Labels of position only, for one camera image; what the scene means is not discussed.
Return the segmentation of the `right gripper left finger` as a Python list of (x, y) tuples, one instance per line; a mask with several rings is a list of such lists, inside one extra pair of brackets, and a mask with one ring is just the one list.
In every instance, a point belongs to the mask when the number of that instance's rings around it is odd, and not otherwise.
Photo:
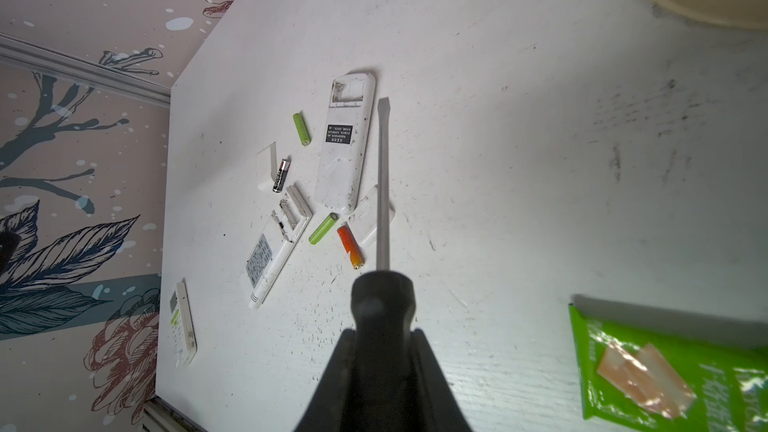
[(345, 329), (295, 431), (344, 431), (355, 361), (353, 329)]

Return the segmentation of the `green battery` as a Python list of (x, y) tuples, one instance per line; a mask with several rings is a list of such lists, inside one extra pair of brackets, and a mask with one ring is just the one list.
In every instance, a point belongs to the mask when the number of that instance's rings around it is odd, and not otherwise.
[(319, 241), (334, 227), (338, 221), (338, 215), (334, 212), (329, 213), (323, 221), (316, 227), (316, 229), (309, 236), (309, 243), (316, 245)]
[(292, 118), (293, 118), (293, 122), (296, 127), (296, 131), (297, 131), (301, 145), (304, 147), (309, 146), (311, 144), (311, 135), (307, 127), (307, 124), (304, 120), (303, 114), (301, 112), (297, 112), (292, 116)]

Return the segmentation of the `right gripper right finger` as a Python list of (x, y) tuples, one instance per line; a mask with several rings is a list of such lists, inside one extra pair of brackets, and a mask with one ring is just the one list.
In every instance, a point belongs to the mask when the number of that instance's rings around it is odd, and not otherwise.
[(418, 431), (464, 431), (465, 419), (434, 352), (421, 329), (412, 332)]

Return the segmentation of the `orange battery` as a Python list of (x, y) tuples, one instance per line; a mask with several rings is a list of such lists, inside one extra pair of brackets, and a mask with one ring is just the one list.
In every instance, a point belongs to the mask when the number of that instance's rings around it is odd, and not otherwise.
[(349, 257), (350, 263), (355, 270), (361, 269), (365, 265), (365, 260), (360, 247), (347, 223), (344, 223), (337, 229), (337, 233), (342, 242), (344, 250)]

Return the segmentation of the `black battery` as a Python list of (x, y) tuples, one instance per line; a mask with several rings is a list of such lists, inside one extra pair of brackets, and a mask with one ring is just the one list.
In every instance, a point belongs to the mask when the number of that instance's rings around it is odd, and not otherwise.
[(273, 184), (273, 192), (280, 193), (283, 191), (287, 174), (290, 169), (291, 160), (289, 158), (282, 159), (276, 172), (275, 181)]

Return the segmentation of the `black yellow screwdriver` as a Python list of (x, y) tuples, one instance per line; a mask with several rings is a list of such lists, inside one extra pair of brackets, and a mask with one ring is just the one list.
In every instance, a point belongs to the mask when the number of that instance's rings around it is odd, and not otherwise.
[(364, 431), (410, 429), (409, 349), (414, 298), (410, 280), (390, 267), (390, 100), (378, 101), (379, 153), (376, 270), (352, 288), (355, 340), (355, 423)]

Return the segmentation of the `white battery cover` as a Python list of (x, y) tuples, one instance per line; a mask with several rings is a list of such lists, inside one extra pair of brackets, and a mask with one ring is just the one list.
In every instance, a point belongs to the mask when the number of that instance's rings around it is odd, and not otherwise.
[(378, 224), (378, 186), (374, 185), (359, 201), (357, 208), (347, 220), (357, 244), (368, 248), (376, 242)]
[(256, 185), (259, 191), (266, 192), (273, 189), (277, 170), (276, 143), (272, 142), (256, 156)]

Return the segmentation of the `white red remote control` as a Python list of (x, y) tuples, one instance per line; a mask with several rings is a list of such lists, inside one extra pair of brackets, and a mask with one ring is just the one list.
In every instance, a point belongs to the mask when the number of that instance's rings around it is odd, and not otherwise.
[(338, 77), (331, 86), (315, 199), (339, 215), (357, 206), (375, 89), (368, 72)]

